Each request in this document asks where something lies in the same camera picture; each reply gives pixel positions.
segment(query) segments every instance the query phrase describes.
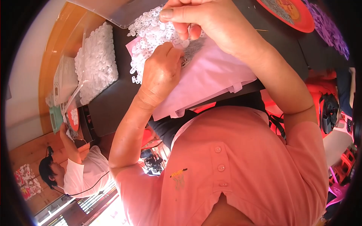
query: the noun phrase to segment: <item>purple plastic parts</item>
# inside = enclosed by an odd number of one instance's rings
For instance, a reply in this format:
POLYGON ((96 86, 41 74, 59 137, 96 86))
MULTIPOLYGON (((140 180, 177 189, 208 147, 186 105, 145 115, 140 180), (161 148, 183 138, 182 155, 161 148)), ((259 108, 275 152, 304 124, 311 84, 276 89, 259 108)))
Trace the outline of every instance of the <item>purple plastic parts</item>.
POLYGON ((334 22, 316 4, 309 3, 308 0, 303 1, 312 14, 315 29, 321 38, 329 46, 334 46, 334 48, 348 60, 348 46, 334 22))

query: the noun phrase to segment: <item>green container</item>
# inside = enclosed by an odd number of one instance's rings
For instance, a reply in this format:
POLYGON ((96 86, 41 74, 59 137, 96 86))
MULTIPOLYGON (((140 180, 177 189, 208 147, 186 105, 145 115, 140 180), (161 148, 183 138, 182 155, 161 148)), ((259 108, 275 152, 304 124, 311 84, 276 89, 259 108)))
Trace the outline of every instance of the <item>green container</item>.
POLYGON ((59 131, 61 124, 63 123, 62 111, 60 106, 54 106, 49 108, 51 127, 53 128, 54 134, 59 131))

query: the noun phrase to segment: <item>white t-shirt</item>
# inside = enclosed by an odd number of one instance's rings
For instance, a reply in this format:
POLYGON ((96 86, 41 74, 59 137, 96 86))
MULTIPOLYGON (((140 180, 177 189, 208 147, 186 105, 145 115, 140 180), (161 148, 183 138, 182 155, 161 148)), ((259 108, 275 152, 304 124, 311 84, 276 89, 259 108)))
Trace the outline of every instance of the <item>white t-shirt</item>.
MULTIPOLYGON (((72 195, 85 191, 107 172, 108 160, 102 155, 98 146, 92 146, 82 164, 68 159, 67 172, 64 175, 64 192, 72 195)), ((95 195, 104 190, 111 180, 112 177, 108 173, 92 189, 72 197, 84 198, 95 195)))

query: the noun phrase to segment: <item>fingernail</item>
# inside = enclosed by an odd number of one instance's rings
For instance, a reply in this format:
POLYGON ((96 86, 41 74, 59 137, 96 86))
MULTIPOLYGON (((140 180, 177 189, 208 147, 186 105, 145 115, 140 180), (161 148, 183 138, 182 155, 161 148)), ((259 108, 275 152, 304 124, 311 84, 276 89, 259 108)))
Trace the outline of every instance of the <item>fingernail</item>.
POLYGON ((163 18, 172 18, 173 17, 173 9, 163 9, 160 12, 160 16, 162 16, 163 18))

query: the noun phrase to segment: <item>black table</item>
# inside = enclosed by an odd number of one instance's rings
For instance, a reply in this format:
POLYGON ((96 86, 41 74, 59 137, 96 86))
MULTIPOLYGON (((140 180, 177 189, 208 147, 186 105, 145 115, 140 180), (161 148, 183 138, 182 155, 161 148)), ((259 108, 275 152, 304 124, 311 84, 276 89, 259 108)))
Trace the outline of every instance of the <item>black table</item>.
MULTIPOLYGON (((308 77, 308 67, 327 69, 351 66, 351 61, 346 61, 336 50, 328 47, 315 31, 305 34, 291 28, 256 0, 238 0, 234 3, 255 29, 268 30, 259 33, 279 51, 303 80, 308 77)), ((140 87, 131 81, 131 56, 125 47, 134 37, 127 37, 128 29, 121 29, 113 24, 112 26, 119 79, 88 105, 94 130, 99 137, 116 131, 140 87)), ((257 80, 243 86, 237 93, 225 93, 199 105, 262 89, 264 86, 257 80)))

